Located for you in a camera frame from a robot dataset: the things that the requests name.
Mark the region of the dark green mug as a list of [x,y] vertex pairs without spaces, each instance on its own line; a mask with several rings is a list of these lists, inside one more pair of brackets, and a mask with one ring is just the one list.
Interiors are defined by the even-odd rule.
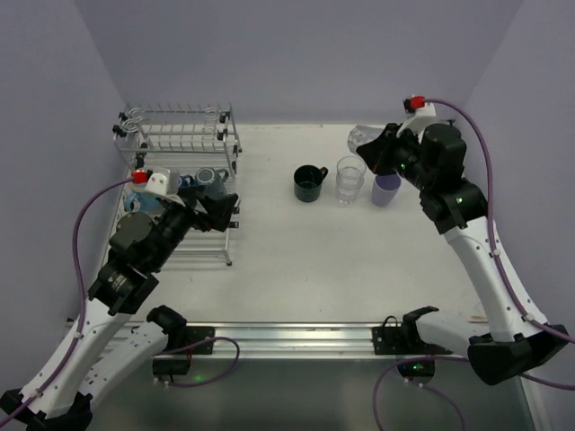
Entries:
[[328,173],[327,167],[318,168],[309,164],[298,167],[293,177],[296,198],[305,203],[315,202],[320,197]]

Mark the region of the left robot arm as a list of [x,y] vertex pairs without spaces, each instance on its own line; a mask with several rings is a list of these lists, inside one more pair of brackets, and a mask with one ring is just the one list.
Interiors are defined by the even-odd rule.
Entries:
[[128,213],[109,240],[108,258],[91,287],[78,275],[80,311],[43,368],[22,388],[6,391],[1,408],[29,430],[85,430],[107,393],[149,357],[193,355],[212,346],[217,335],[187,337],[187,321],[162,305],[111,353],[103,350],[157,287],[156,274],[188,231],[225,231],[239,197],[206,196],[201,187],[187,188],[166,200],[153,218]]

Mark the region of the lavender plastic cup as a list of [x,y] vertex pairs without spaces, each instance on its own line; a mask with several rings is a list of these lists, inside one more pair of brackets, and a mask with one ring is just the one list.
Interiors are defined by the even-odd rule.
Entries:
[[371,190],[371,203],[376,207],[386,207],[401,185],[401,177],[397,174],[376,175]]

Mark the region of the grey-blue mug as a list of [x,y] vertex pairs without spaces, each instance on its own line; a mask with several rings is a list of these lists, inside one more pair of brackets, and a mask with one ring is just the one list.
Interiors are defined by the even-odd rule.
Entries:
[[227,169],[203,167],[196,172],[194,180],[197,185],[203,187],[203,192],[206,196],[212,199],[219,199],[226,194],[226,181],[228,178],[229,171]]

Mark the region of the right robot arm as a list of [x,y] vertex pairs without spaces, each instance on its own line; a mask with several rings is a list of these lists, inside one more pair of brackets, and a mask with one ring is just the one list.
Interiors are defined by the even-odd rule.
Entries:
[[466,143],[458,129],[435,123],[414,134],[391,124],[357,153],[374,174],[394,172],[419,191],[423,213],[463,264],[487,318],[481,329],[422,307],[402,317],[406,344],[462,356],[488,385],[543,365],[566,346],[567,330],[549,324],[529,298],[496,237],[487,199],[464,178]]

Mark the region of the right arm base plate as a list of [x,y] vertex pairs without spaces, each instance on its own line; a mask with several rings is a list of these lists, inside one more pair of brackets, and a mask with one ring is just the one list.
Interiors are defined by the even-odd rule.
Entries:
[[371,329],[371,340],[374,354],[385,355],[412,355],[414,345],[400,326],[376,326]]

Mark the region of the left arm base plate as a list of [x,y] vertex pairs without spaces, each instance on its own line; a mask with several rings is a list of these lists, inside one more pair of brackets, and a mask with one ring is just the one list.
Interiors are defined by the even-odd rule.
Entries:
[[[186,347],[205,339],[211,339],[216,335],[216,329],[212,326],[185,326],[176,330],[169,336],[165,351],[172,351],[177,348]],[[186,355],[211,355],[213,353],[214,342],[210,341],[199,347],[188,348],[184,351]]]

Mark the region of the clear glass tumbler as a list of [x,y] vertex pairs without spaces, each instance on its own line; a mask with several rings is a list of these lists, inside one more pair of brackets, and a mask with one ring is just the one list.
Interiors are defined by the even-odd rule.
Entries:
[[336,198],[342,204],[351,204],[357,197],[363,187],[363,182],[359,183],[336,183]]
[[365,179],[367,167],[364,161],[350,155],[341,158],[336,165],[336,183],[340,189],[359,189]]
[[384,130],[382,128],[374,128],[365,125],[356,125],[348,135],[347,145],[349,150],[357,153],[359,146],[370,143],[377,139]]

